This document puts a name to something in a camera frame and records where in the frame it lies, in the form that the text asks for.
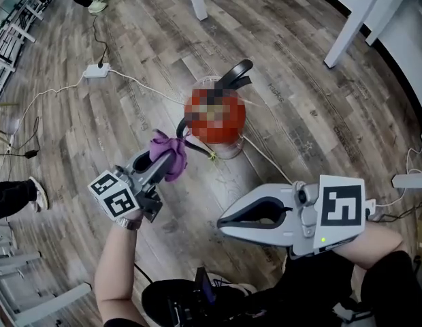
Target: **power adapter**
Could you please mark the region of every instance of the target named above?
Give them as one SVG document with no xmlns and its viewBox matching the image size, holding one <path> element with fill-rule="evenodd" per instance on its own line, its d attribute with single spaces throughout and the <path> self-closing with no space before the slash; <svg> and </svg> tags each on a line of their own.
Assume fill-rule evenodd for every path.
<svg viewBox="0 0 422 327">
<path fill-rule="evenodd" d="M 108 75 L 108 71 L 111 69 L 109 63 L 104 63 L 100 67 L 99 64 L 90 64 L 86 71 L 84 72 L 84 77 L 91 79 L 91 78 L 106 78 Z"/>
<path fill-rule="evenodd" d="M 33 157 L 37 156 L 37 153 L 37 150 L 30 150 L 27 151 L 23 156 L 25 156 L 27 159 L 32 159 Z"/>
</svg>

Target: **forearm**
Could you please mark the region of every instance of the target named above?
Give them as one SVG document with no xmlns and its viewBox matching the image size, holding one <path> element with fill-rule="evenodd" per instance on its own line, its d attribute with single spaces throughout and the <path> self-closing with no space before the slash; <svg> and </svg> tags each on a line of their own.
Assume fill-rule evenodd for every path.
<svg viewBox="0 0 422 327">
<path fill-rule="evenodd" d="M 394 251 L 406 251 L 406 246 L 398 232 L 367 222 L 365 231 L 355 240 L 333 251 L 367 270 Z"/>
<path fill-rule="evenodd" d="M 137 232 L 113 224 L 95 277 L 98 301 L 131 300 Z"/>
</svg>

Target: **hand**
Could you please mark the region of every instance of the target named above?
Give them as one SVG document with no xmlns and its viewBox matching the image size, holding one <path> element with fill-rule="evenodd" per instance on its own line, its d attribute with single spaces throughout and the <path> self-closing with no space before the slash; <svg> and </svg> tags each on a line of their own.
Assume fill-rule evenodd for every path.
<svg viewBox="0 0 422 327">
<path fill-rule="evenodd" d="M 129 221 L 141 221 L 143 219 L 143 216 L 143 210 L 136 210 L 123 216 L 123 218 L 128 219 Z"/>
</svg>

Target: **power strip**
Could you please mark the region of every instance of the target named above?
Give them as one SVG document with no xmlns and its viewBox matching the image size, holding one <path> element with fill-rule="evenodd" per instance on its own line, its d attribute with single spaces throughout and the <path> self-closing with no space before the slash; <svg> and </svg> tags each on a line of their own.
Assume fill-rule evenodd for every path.
<svg viewBox="0 0 422 327">
<path fill-rule="evenodd" d="M 108 71 L 111 69 L 109 63 L 104 63 L 102 68 L 99 68 L 97 64 L 90 64 L 84 72 L 84 77 L 91 78 L 106 78 Z"/>
</svg>

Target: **person's arm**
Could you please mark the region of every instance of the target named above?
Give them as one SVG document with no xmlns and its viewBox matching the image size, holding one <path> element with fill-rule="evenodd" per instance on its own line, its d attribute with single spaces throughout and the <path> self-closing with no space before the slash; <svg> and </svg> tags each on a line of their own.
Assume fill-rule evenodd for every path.
<svg viewBox="0 0 422 327">
<path fill-rule="evenodd" d="M 368 221 L 362 234 L 351 243 L 336 247 L 333 251 L 368 270 L 390 253 L 407 250 L 402 235 L 398 232 Z"/>
<path fill-rule="evenodd" d="M 132 303 L 137 231 L 113 224 L 96 271 L 95 295 L 102 320 L 122 318 L 148 324 Z"/>
</svg>

